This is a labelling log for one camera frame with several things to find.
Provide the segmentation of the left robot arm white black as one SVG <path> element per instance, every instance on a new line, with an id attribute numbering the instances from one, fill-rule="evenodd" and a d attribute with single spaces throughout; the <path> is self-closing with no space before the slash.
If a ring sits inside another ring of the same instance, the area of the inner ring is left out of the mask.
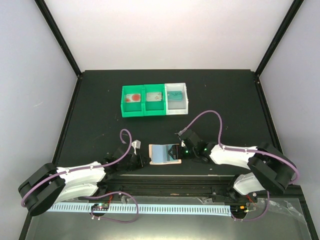
<path id="1" fill-rule="evenodd" d="M 46 163 L 19 187 L 21 206 L 32 216 L 53 205 L 77 198 L 103 199 L 108 192 L 106 180 L 149 165 L 151 159 L 137 147 L 118 148 L 103 160 L 74 167 L 55 167 Z"/>

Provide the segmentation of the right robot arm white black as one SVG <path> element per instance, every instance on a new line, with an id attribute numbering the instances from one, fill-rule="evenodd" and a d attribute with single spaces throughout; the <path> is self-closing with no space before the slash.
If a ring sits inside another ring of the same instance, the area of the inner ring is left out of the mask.
<path id="1" fill-rule="evenodd" d="M 249 171 L 236 175 L 227 189 L 228 198 L 234 202 L 259 191 L 284 194 L 298 175 L 297 167 L 268 143 L 251 147 L 228 146 L 205 142 L 192 130 L 186 130 L 178 137 L 180 143 L 166 150 L 171 160 L 193 159 Z"/>

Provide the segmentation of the beige leather card holder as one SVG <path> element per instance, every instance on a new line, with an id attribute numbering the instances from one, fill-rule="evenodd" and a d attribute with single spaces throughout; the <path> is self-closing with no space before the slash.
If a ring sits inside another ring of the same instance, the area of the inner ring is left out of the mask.
<path id="1" fill-rule="evenodd" d="M 179 154 L 179 151 L 176 152 L 179 155 L 180 160 L 177 162 L 168 162 L 168 146 L 172 144 L 150 144 L 148 146 L 149 150 L 149 158 L 151 159 L 150 165 L 175 165 L 175 164 L 181 164 L 181 154 Z"/>

